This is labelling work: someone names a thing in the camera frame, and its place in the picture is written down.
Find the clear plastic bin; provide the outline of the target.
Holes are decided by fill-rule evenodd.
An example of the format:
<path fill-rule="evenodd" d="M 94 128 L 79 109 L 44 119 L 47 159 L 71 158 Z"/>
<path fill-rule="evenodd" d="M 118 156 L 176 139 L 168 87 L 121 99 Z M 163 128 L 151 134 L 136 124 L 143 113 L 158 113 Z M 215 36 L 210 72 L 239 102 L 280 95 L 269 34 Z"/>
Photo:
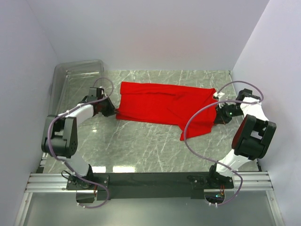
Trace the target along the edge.
<path fill-rule="evenodd" d="M 103 73 L 101 60 L 58 64 L 54 70 L 48 113 L 59 114 L 73 108 Z"/>

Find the red t shirt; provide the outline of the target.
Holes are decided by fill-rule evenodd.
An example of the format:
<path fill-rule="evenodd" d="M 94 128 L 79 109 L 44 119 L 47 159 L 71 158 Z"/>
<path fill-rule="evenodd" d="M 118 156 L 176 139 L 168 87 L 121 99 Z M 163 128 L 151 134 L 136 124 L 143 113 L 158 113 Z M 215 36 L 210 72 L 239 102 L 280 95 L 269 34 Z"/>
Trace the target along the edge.
<path fill-rule="evenodd" d="M 211 132 L 216 117 L 215 89 L 171 84 L 122 82 L 116 119 L 166 125 L 182 130 L 180 140 Z"/>

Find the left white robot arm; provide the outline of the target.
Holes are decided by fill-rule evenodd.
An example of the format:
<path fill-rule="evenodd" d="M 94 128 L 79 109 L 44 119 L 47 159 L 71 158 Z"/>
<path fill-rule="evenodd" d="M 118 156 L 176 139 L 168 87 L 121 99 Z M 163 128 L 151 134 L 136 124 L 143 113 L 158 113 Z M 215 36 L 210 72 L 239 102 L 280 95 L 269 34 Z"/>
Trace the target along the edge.
<path fill-rule="evenodd" d="M 83 189 L 95 184 L 92 167 L 76 153 L 78 126 L 101 113 L 105 117 L 116 113 L 102 87 L 90 87 L 89 93 L 77 106 L 59 115 L 48 115 L 41 141 L 42 152 L 61 161 L 71 171 L 69 180 Z"/>

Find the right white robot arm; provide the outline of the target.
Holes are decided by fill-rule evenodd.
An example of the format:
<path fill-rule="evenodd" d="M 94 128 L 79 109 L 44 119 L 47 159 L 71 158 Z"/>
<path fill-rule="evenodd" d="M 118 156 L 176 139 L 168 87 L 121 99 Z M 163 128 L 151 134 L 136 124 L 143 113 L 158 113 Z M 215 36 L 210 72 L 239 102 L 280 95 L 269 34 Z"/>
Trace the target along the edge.
<path fill-rule="evenodd" d="M 214 124 L 227 124 L 237 116 L 243 116 L 244 119 L 234 135 L 230 152 L 219 160 L 221 164 L 210 167 L 206 182 L 212 188 L 230 182 L 233 170 L 263 158 L 277 128 L 276 123 L 265 116 L 260 98 L 249 89 L 241 90 L 235 103 L 218 104 L 215 109 Z"/>

